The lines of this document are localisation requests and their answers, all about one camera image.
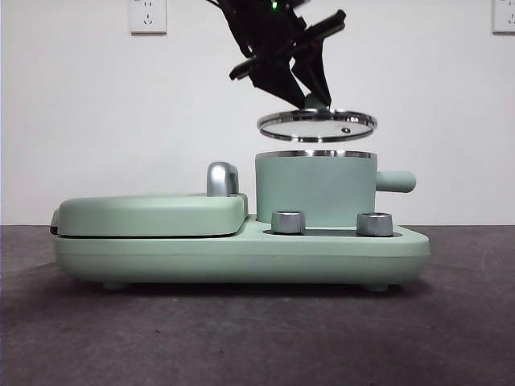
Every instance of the sandwich maker lid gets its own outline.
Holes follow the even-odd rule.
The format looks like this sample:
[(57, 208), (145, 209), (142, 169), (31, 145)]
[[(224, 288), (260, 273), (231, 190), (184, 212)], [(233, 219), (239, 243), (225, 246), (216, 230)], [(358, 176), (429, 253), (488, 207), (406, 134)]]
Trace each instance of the sandwich maker lid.
[(73, 237), (223, 236), (237, 232), (247, 215), (243, 194), (70, 199), (54, 213), (51, 231)]

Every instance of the silver handle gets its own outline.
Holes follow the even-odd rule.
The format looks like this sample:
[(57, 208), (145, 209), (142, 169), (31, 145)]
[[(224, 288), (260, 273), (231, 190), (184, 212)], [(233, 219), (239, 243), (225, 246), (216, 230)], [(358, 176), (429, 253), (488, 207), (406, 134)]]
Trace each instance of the silver handle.
[(229, 197), (239, 193), (238, 169), (228, 162), (213, 162), (208, 168), (208, 197)]

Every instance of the pot lid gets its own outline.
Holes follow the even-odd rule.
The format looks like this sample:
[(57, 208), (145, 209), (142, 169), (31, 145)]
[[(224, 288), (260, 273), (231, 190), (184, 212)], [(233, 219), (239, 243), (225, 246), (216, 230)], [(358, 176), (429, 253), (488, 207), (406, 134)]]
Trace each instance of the pot lid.
[(368, 137), (376, 118), (330, 109), (301, 109), (267, 115), (257, 122), (261, 134), (290, 142), (343, 142)]

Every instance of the dark countertop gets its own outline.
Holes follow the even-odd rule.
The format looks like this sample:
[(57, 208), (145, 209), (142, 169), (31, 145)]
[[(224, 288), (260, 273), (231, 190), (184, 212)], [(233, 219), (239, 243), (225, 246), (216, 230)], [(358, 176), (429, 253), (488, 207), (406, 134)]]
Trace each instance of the dark countertop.
[(410, 227), (422, 277), (134, 285), (60, 271), (47, 227), (2, 227), (2, 385), (515, 384), (515, 227)]

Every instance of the power outlet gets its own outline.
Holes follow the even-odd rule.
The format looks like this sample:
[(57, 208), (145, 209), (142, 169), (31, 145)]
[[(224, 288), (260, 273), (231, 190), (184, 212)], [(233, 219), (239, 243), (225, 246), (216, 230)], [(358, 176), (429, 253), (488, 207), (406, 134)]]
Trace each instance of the power outlet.
[(515, 0), (493, 0), (493, 33), (515, 34)]
[(167, 0), (129, 0), (129, 11), (133, 35), (167, 33)]

